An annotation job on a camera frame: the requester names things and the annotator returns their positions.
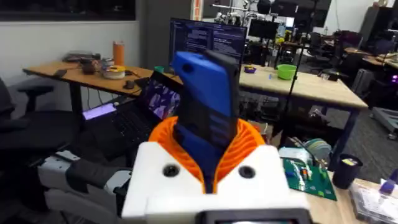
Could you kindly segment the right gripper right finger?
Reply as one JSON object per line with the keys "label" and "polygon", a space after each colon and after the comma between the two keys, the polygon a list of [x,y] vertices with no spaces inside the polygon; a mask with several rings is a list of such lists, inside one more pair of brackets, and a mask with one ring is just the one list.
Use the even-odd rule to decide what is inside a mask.
{"label": "right gripper right finger", "polygon": [[213,192],[287,195],[289,186],[277,149],[267,145],[251,123],[239,119],[235,128],[237,133],[216,167]]}

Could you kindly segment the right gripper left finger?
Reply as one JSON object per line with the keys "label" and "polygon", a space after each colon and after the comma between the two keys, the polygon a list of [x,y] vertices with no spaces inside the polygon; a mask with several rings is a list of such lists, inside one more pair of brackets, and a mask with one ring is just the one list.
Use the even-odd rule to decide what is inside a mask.
{"label": "right gripper left finger", "polygon": [[177,117],[158,124],[140,144],[121,216],[193,217],[204,211],[203,174],[173,137]]}

